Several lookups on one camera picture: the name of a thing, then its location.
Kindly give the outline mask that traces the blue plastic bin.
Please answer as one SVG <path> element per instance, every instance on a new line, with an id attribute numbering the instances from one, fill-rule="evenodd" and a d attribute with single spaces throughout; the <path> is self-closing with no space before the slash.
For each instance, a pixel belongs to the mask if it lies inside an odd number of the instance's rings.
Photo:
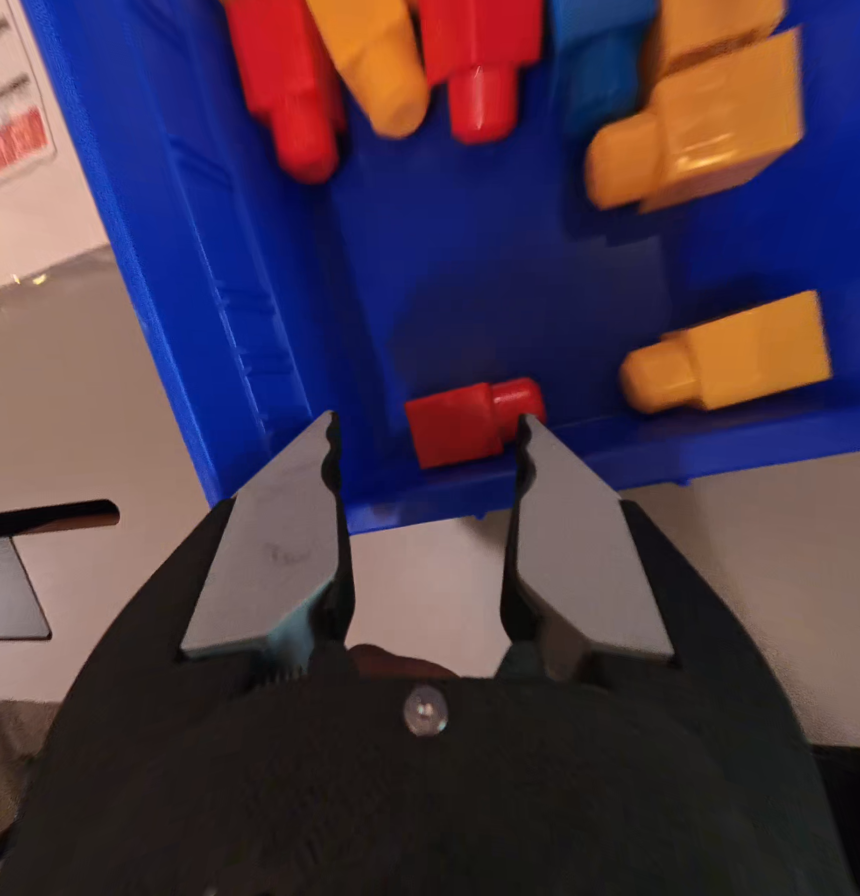
<path id="1" fill-rule="evenodd" d="M 615 489 L 860 451 L 860 2 L 790 2 L 805 137 L 744 185 L 594 211 L 550 121 L 549 64 L 498 145 L 409 140 L 349 107 L 321 186 L 245 110 L 219 2 L 26 2 L 26 15 L 209 504 L 338 412 L 353 533 L 503 509 L 514 453 L 419 468 L 407 399 L 529 376 L 548 426 Z M 834 376 L 645 418 L 624 355 L 813 288 Z"/>

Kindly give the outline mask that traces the pile of mixed mega blocks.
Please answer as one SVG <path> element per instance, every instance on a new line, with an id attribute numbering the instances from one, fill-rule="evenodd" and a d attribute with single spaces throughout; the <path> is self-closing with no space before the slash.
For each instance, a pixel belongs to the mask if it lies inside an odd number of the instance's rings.
<path id="1" fill-rule="evenodd" d="M 548 409 L 713 412 L 831 374 L 815 293 L 666 330 L 661 213 L 746 185 L 805 134 L 783 2 L 225 2 L 281 167 L 338 167 L 347 270 L 385 398 L 533 379 Z"/>

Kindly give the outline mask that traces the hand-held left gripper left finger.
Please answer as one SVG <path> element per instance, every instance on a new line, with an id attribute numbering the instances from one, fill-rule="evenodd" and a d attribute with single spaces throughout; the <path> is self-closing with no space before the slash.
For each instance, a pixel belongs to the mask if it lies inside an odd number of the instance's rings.
<path id="1" fill-rule="evenodd" d="M 188 658 L 256 651 L 308 662 L 355 609 L 340 497 L 338 414 L 326 411 L 234 498 L 181 641 Z"/>

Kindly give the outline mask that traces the printed paper sheet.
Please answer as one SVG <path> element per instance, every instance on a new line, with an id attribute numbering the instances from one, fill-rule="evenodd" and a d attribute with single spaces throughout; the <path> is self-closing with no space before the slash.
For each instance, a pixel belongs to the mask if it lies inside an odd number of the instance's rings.
<path id="1" fill-rule="evenodd" d="M 35 47 L 11 2 L 0 1 L 0 185 L 56 155 Z"/>

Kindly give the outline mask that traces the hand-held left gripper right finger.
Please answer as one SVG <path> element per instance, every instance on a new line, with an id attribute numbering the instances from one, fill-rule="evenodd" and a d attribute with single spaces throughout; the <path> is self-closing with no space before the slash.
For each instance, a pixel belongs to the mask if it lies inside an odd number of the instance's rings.
<path id="1" fill-rule="evenodd" d="M 669 662 L 675 649 L 617 493 L 533 415 L 515 442 L 501 676 L 574 680 L 595 655 Z"/>

